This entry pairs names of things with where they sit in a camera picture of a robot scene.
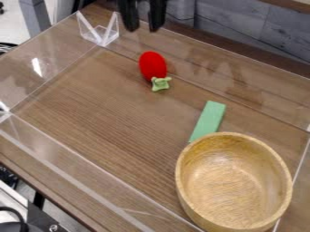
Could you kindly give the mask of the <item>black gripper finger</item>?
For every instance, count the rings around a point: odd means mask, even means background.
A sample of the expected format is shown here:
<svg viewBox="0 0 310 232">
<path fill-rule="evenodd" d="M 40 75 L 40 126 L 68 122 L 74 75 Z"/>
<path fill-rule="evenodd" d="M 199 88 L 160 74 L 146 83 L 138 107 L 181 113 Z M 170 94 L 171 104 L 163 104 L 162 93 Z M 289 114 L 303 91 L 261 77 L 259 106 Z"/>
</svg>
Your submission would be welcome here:
<svg viewBox="0 0 310 232">
<path fill-rule="evenodd" d="M 118 7 L 123 19 L 124 28 L 130 32 L 134 32 L 139 28 L 136 0 L 118 0 Z"/>
<path fill-rule="evenodd" d="M 148 0 L 148 29 L 156 32 L 164 24 L 167 0 Z"/>
</svg>

